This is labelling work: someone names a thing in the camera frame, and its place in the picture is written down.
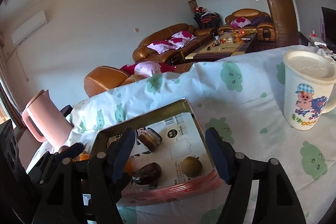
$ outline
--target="air conditioner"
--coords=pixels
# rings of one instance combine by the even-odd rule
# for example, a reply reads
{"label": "air conditioner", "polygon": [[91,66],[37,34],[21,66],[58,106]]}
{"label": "air conditioner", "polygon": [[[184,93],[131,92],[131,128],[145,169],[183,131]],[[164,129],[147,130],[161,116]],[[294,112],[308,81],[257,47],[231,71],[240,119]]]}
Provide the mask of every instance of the air conditioner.
{"label": "air conditioner", "polygon": [[12,33],[12,40],[15,46],[19,46],[23,41],[37,32],[48,22],[45,18],[44,10],[34,15],[32,18],[22,24],[15,32]]}

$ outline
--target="pink electric kettle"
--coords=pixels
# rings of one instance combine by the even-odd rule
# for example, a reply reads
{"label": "pink electric kettle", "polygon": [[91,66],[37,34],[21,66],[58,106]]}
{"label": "pink electric kettle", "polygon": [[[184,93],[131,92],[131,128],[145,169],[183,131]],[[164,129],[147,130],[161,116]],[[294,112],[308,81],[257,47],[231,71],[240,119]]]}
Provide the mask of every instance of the pink electric kettle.
{"label": "pink electric kettle", "polygon": [[66,142],[73,128],[50,99],[48,90],[41,90],[29,101],[22,119],[35,139],[48,141],[56,151]]}

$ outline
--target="television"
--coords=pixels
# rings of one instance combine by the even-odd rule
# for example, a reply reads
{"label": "television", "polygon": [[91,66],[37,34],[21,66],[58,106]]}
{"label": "television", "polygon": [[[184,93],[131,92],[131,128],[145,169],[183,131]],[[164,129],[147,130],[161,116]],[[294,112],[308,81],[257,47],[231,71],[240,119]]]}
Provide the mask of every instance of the television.
{"label": "television", "polygon": [[336,52],[336,10],[322,7],[325,42],[327,47]]}

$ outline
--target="kettle handle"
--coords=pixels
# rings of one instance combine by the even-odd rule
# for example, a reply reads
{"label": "kettle handle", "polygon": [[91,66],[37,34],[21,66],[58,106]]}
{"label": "kettle handle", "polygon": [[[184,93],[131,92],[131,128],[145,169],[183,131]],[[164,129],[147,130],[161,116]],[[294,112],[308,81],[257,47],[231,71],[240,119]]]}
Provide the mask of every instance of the kettle handle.
{"label": "kettle handle", "polygon": [[22,119],[25,122],[26,126],[28,127],[29,131],[32,133],[32,135],[35,137],[35,139],[41,143],[47,141],[47,139],[44,136],[41,136],[36,129],[34,128],[34,125],[29,120],[29,114],[28,111],[25,109],[22,112]]}

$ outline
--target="mug lid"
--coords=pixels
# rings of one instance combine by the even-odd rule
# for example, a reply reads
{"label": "mug lid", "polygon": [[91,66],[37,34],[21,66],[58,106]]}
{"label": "mug lid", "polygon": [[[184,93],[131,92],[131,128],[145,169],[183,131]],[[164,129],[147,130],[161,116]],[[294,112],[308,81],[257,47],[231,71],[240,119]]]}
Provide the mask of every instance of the mug lid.
{"label": "mug lid", "polygon": [[39,97],[41,94],[43,94],[45,92],[45,90],[40,90],[29,102],[28,104],[26,105],[26,108],[27,109],[34,101],[37,97]]}
{"label": "mug lid", "polygon": [[321,85],[336,83],[336,63],[332,58],[307,51],[288,51],[283,62],[305,80]]}

